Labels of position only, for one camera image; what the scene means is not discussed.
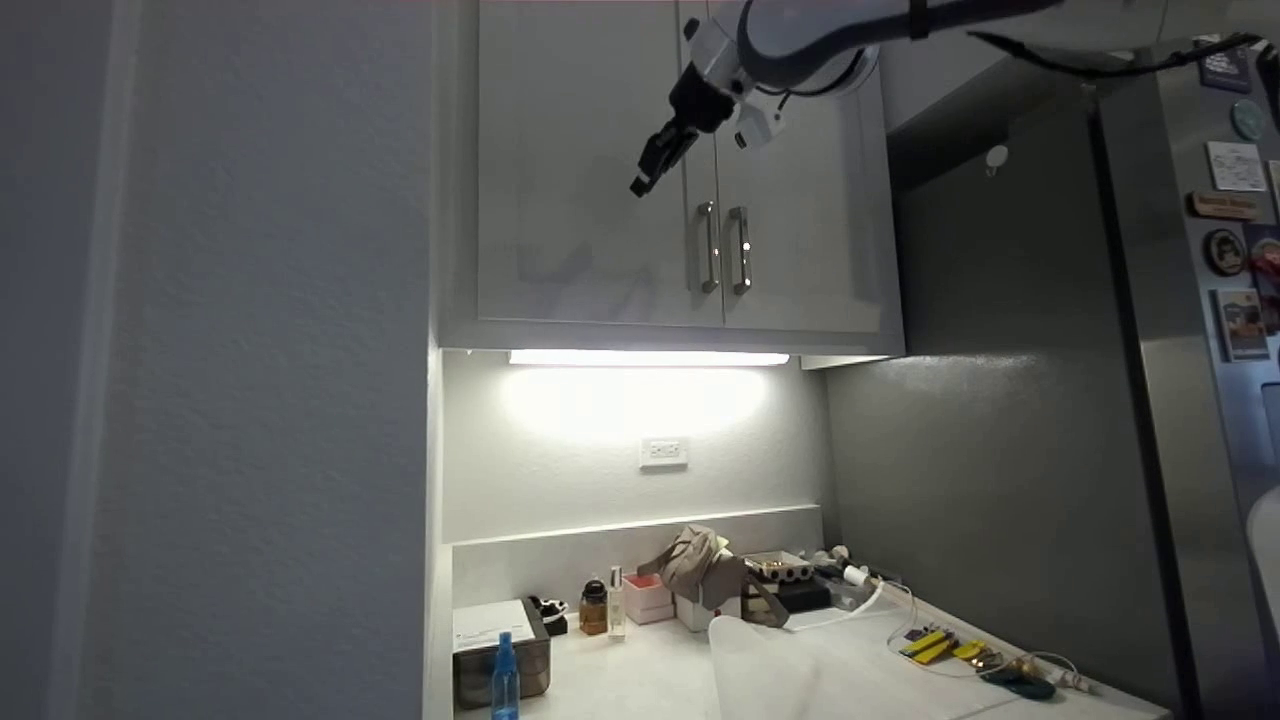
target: refrigerator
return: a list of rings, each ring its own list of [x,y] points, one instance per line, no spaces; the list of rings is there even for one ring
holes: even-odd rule
[[[999,65],[899,129],[908,357],[829,375],[829,537],[1175,717],[1275,720],[1275,161],[1246,57]]]

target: robotic arm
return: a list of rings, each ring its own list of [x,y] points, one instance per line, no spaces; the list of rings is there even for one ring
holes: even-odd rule
[[[691,60],[667,97],[673,121],[638,153],[631,194],[646,195],[655,179],[729,118],[734,118],[739,146],[766,138],[765,112],[749,104],[753,94],[821,97],[865,73],[865,50],[885,41],[999,28],[1064,54],[1129,54],[1229,26],[1250,34],[1261,6],[1262,0],[722,0],[715,16],[685,26]]]

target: kitchen counter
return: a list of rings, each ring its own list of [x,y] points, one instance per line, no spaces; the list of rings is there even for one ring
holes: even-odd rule
[[[1161,720],[1156,703],[1100,689],[1059,694],[1051,703],[1019,701],[980,684],[947,659],[914,668],[891,641],[920,620],[1009,650],[939,607],[899,593],[874,593],[857,613],[803,613],[789,633],[715,620],[709,633],[685,624],[628,624],[623,641],[568,633],[552,641],[552,689],[523,701],[527,720]]]

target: silver cabinet handle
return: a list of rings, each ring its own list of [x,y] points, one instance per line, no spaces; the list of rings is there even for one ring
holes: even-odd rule
[[[715,206],[695,207],[695,228],[705,232],[700,249],[700,293],[719,289],[719,240],[715,240]]]
[[[734,259],[730,259],[730,293],[734,298],[749,298],[753,293],[753,220],[749,220],[749,207],[730,207],[729,217],[722,217],[722,228],[730,232],[734,228],[734,240],[730,240],[730,253],[734,253]]]

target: white cabinet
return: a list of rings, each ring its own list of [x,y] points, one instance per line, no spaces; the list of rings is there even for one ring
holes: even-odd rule
[[[628,194],[686,16],[700,0],[476,6],[471,293],[442,346],[899,350],[881,75],[793,101],[770,150],[722,129]]]

